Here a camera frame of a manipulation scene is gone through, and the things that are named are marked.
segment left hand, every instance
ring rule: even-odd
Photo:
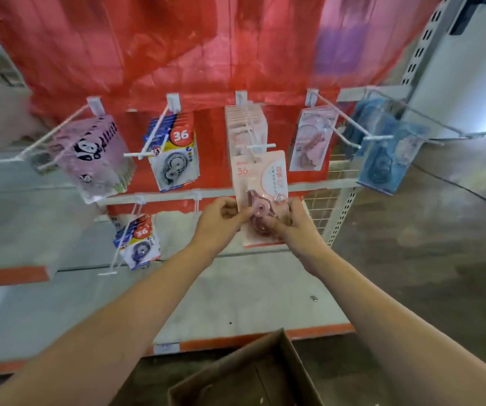
[[[190,245],[210,253],[213,259],[228,246],[241,225],[251,216],[251,207],[238,212],[235,199],[217,198],[202,211]]]

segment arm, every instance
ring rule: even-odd
[[[336,255],[316,231],[301,201],[291,203],[292,226],[266,224],[319,278],[384,371],[410,404],[486,404],[486,364],[376,287]]]
[[[228,245],[250,208],[216,199],[190,244],[159,270],[61,336],[0,387],[0,405],[108,404],[198,275]]]

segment open cardboard box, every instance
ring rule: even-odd
[[[168,389],[168,404],[323,406],[283,329],[172,386]]]

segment black cable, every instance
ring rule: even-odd
[[[470,192],[472,195],[476,195],[476,196],[477,196],[478,198],[480,198],[482,201],[485,201],[485,202],[486,202],[486,197],[481,196],[479,193],[474,192],[474,191],[470,190],[469,188],[465,188],[465,187],[463,187],[463,185],[459,185],[459,184],[457,184],[457,183],[455,183],[455,182],[453,182],[453,181],[449,181],[449,180],[447,180],[446,178],[443,178],[443,177],[438,176],[438,175],[435,175],[435,174],[433,174],[433,173],[431,173],[431,172],[429,172],[429,171],[426,171],[426,170],[424,170],[422,167],[420,167],[419,165],[416,165],[415,163],[412,163],[412,166],[413,166],[413,167],[415,167],[416,169],[419,169],[421,172],[424,172],[424,173],[426,173],[426,174],[428,174],[428,175],[430,175],[430,176],[432,176],[432,177],[434,177],[434,178],[436,178],[436,179],[439,179],[439,180],[441,180],[441,181],[447,182],[448,184],[455,185],[457,188],[464,189],[465,191]]]

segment floor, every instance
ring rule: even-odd
[[[486,138],[427,145],[416,164],[486,197]],[[368,189],[357,197],[334,249],[486,362],[486,201],[411,168],[394,197]],[[294,346],[325,404],[398,404],[357,335]],[[145,358],[113,404],[166,404],[170,385],[227,353]]]

